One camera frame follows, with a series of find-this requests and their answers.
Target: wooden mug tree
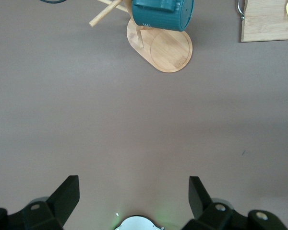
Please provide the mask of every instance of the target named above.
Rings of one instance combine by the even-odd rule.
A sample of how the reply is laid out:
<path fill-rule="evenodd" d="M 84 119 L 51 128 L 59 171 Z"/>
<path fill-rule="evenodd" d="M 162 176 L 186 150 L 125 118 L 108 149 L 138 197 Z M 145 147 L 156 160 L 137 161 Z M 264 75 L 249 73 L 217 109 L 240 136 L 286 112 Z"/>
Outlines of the wooden mug tree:
<path fill-rule="evenodd" d="M 183 31 L 172 31 L 153 27 L 139 26 L 132 15 L 132 0 L 99 0 L 108 6 L 91 22 L 94 27 L 114 8 L 128 12 L 131 19 L 127 25 L 127 38 L 130 45 L 156 69 L 173 73 L 184 68 L 192 56 L 192 42 Z"/>

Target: round wooden base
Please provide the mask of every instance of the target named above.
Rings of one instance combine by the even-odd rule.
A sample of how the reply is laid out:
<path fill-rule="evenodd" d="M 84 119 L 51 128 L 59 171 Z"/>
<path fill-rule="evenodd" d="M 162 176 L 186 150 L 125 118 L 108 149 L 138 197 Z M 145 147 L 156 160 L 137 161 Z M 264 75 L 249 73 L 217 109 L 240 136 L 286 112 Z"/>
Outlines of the round wooden base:
<path fill-rule="evenodd" d="M 140 48 L 135 22 L 130 19 L 127 38 L 130 45 L 156 69 L 173 73 L 184 68 L 192 56 L 192 42 L 183 31 L 144 27 L 141 30 L 144 48 Z"/>

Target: cutting board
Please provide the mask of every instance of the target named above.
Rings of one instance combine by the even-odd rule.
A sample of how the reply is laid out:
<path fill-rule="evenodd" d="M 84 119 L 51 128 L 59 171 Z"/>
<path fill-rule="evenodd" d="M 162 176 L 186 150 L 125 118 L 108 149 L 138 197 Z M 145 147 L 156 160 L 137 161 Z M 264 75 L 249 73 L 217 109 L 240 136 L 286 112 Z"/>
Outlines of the cutting board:
<path fill-rule="evenodd" d="M 288 40 L 288 0 L 245 0 L 242 42 Z"/>

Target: teal mug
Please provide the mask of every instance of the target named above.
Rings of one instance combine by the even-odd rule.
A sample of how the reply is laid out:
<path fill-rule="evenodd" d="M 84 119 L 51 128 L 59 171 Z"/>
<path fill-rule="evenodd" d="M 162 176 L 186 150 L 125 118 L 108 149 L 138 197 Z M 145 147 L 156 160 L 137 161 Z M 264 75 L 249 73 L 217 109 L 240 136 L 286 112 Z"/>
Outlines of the teal mug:
<path fill-rule="evenodd" d="M 184 31 L 192 17 L 194 0 L 132 0 L 137 25 Z"/>

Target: mug handle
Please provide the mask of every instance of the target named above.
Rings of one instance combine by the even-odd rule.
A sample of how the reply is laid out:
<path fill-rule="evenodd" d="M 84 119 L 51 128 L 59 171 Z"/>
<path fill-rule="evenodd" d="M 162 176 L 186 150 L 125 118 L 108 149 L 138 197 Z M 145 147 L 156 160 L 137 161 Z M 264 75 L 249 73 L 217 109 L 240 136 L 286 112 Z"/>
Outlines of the mug handle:
<path fill-rule="evenodd" d="M 133 0 L 132 4 L 152 10 L 174 12 L 176 0 Z"/>

